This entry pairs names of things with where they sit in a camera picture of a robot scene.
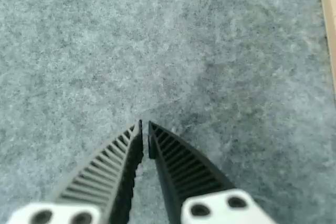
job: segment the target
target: wooden edge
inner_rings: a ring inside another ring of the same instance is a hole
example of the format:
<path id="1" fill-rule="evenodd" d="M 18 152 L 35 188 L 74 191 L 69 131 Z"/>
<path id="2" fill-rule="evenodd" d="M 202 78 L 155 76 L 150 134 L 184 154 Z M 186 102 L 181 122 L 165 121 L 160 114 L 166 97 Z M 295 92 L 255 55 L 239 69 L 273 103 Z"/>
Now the wooden edge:
<path id="1" fill-rule="evenodd" d="M 330 54 L 331 71 L 336 97 L 336 0 L 322 0 L 325 28 Z"/>

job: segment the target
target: gripper jaw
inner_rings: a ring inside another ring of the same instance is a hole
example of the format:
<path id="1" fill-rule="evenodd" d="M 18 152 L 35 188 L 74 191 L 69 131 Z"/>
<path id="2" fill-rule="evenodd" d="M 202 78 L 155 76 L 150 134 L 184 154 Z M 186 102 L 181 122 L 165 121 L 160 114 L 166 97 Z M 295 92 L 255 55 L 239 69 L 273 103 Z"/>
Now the gripper jaw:
<path id="1" fill-rule="evenodd" d="M 59 185 L 50 201 L 97 206 L 103 223 L 129 220 L 135 171 L 143 157 L 141 121 L 105 142 Z"/>
<path id="2" fill-rule="evenodd" d="M 167 129 L 149 122 L 149 156 L 155 159 L 170 223 L 181 223 L 190 197 L 234 189 L 203 154 Z"/>

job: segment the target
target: carpet floor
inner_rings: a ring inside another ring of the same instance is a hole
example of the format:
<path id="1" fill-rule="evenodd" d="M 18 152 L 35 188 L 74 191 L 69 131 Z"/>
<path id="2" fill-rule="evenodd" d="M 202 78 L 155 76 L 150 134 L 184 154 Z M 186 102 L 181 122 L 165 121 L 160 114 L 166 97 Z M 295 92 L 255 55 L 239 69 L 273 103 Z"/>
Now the carpet floor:
<path id="1" fill-rule="evenodd" d="M 0 223 L 137 119 L 199 148 L 279 223 L 336 222 L 320 0 L 0 0 Z M 167 223 L 155 165 L 131 224 Z"/>

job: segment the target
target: screw hole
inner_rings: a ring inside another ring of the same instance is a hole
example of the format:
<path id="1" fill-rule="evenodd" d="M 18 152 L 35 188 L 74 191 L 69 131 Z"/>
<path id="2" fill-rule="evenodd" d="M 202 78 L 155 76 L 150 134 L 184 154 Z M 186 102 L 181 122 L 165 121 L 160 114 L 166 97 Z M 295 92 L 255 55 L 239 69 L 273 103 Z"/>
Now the screw hole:
<path id="1" fill-rule="evenodd" d="M 46 224 L 50 221 L 52 215 L 53 213 L 50 210 L 40 211 L 33 216 L 33 218 L 31 219 L 32 221 L 30 223 L 31 224 Z"/>
<path id="2" fill-rule="evenodd" d="M 195 204 L 191 207 L 191 214 L 193 216 L 207 216 L 210 214 L 210 210 L 202 204 Z"/>
<path id="3" fill-rule="evenodd" d="M 81 212 L 80 214 L 74 216 L 74 218 L 71 221 L 71 224 L 90 224 L 91 222 L 92 222 L 91 214 L 87 212 Z"/>
<path id="4" fill-rule="evenodd" d="M 232 208 L 244 208 L 247 206 L 246 202 L 239 197 L 231 197 L 228 200 L 229 206 Z"/>

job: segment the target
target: gray carpet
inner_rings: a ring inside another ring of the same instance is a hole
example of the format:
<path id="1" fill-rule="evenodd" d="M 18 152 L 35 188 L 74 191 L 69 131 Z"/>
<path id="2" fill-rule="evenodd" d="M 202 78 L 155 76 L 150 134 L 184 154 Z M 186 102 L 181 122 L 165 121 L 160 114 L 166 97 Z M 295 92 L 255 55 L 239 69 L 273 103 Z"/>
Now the gray carpet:
<path id="1" fill-rule="evenodd" d="M 1 223 L 138 118 L 279 223 L 336 222 L 320 0 L 0 0 L 0 31 Z M 154 163 L 137 175 L 130 223 L 167 223 Z"/>

